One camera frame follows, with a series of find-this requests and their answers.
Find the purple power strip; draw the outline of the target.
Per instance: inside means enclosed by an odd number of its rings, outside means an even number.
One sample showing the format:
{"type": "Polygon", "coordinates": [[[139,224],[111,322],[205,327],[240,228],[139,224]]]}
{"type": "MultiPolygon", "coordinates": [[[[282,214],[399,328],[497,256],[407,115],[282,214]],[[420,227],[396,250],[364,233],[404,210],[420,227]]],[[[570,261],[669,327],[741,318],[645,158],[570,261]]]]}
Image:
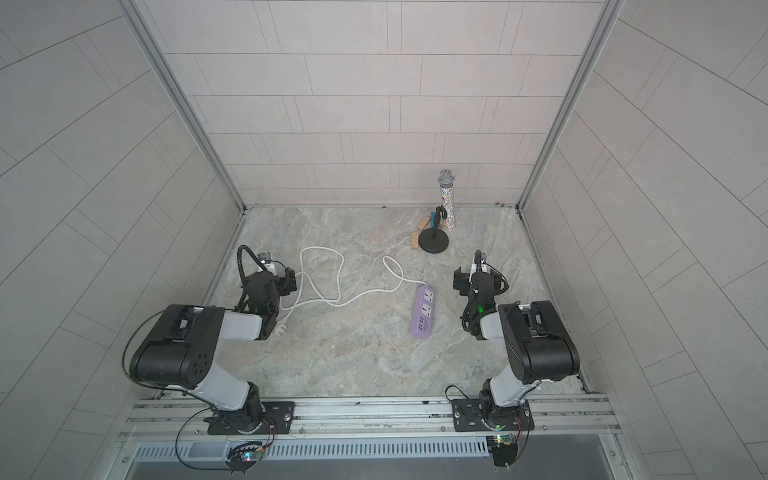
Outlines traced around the purple power strip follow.
{"type": "Polygon", "coordinates": [[[417,289],[411,316],[410,333],[418,339],[430,336],[435,309],[435,291],[428,285],[417,289]]]}

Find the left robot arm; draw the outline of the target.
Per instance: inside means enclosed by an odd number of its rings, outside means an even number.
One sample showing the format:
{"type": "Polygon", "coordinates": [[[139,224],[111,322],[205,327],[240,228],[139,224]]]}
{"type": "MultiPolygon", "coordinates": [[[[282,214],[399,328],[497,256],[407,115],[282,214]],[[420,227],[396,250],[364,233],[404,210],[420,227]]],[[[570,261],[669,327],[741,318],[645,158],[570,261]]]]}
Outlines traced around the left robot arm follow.
{"type": "Polygon", "coordinates": [[[210,435],[287,434],[295,404],[265,402],[252,382],[215,361],[222,342],[265,341],[277,325],[280,299],[298,290],[296,273],[268,253],[237,249],[241,296],[232,309],[172,304],[149,322],[151,330],[124,373],[145,388],[185,393],[208,405],[210,435]]]}

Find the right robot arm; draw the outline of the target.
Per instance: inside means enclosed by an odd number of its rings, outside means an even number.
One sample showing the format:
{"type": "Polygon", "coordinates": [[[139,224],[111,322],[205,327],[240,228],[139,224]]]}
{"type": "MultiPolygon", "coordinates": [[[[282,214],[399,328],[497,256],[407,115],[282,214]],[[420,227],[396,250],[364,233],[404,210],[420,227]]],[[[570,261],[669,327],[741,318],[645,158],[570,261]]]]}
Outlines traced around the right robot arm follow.
{"type": "Polygon", "coordinates": [[[520,428],[528,394],[578,373],[576,346],[550,301],[497,303],[510,283],[481,251],[468,272],[454,272],[453,288],[467,299],[460,315],[464,331],[478,340],[503,340],[508,358],[479,393],[481,422],[496,431],[520,428]]]}

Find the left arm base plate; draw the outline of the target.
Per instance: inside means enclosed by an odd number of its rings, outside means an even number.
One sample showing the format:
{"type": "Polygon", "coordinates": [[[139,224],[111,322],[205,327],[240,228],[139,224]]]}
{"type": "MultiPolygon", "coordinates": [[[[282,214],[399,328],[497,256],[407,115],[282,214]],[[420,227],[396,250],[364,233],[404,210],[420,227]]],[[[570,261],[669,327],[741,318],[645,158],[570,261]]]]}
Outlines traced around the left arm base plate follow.
{"type": "Polygon", "coordinates": [[[221,416],[214,412],[204,419],[208,435],[278,435],[288,434],[291,429],[296,403],[293,401],[263,401],[262,419],[249,429],[237,429],[226,425],[221,416]]]}

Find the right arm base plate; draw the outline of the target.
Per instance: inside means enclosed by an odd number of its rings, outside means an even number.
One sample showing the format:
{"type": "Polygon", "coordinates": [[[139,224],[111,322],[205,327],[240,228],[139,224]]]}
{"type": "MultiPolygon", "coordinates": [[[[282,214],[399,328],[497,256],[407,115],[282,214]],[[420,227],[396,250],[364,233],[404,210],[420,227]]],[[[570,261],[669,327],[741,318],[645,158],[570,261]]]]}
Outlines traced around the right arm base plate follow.
{"type": "Polygon", "coordinates": [[[457,432],[521,432],[535,428],[528,402],[519,406],[499,407],[480,399],[451,400],[454,428],[457,432]]]}

